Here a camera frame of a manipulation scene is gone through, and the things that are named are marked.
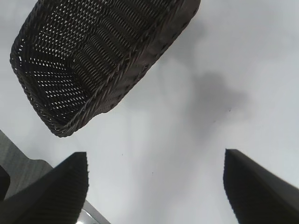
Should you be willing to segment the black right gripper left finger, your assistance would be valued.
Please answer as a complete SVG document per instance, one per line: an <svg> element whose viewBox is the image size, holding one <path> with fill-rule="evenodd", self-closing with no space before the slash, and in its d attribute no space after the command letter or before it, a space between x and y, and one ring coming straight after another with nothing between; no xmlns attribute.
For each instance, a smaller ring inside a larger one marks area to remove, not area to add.
<svg viewBox="0 0 299 224"><path fill-rule="evenodd" d="M0 204L2 224L74 224L88 192L86 152L75 152Z"/></svg>

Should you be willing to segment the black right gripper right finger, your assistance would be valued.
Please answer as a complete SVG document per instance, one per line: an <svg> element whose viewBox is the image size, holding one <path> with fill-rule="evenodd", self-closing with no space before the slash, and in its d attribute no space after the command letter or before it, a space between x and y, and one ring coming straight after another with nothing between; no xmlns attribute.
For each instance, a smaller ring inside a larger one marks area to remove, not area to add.
<svg viewBox="0 0 299 224"><path fill-rule="evenodd" d="M297 224L299 190L237 149L226 149L223 186L240 224Z"/></svg>

